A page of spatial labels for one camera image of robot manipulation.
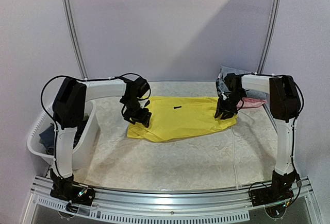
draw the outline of light blue cloth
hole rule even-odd
[[[221,92],[229,92],[226,84],[223,82],[223,79],[226,77],[228,73],[235,73],[236,75],[241,75],[241,74],[248,74],[251,73],[250,71],[243,71],[239,70],[237,68],[229,68],[225,66],[220,67],[220,74],[219,77],[217,78],[217,87],[218,91]],[[260,91],[255,91],[255,90],[248,90],[246,92],[246,96],[248,98],[253,98],[253,99],[266,99],[266,94]]]

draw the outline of gray partition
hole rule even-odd
[[[70,0],[84,75],[214,80],[256,71],[274,0]]]

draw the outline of white laundry basket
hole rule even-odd
[[[89,115],[85,129],[76,147],[72,151],[72,169],[77,170],[87,165],[92,159],[90,153],[98,132],[98,122],[95,115],[96,103],[91,100],[85,103],[85,113]],[[48,112],[52,115],[53,111],[49,107]],[[27,147],[31,153],[43,158],[49,165],[52,164],[54,156],[46,153],[45,147],[40,143],[39,134],[46,130],[52,119],[45,113],[40,116],[38,122],[27,139]]]

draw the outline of pink cloth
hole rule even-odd
[[[267,104],[265,99],[251,99],[251,98],[243,98],[244,106],[243,108],[256,108],[261,107],[263,104]],[[237,108],[242,106],[242,101],[240,100],[237,104]]]

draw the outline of yellow fabric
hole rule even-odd
[[[216,97],[151,97],[147,106],[152,113],[149,127],[129,124],[127,136],[164,142],[211,134],[236,124],[236,116],[214,118],[217,101]]]

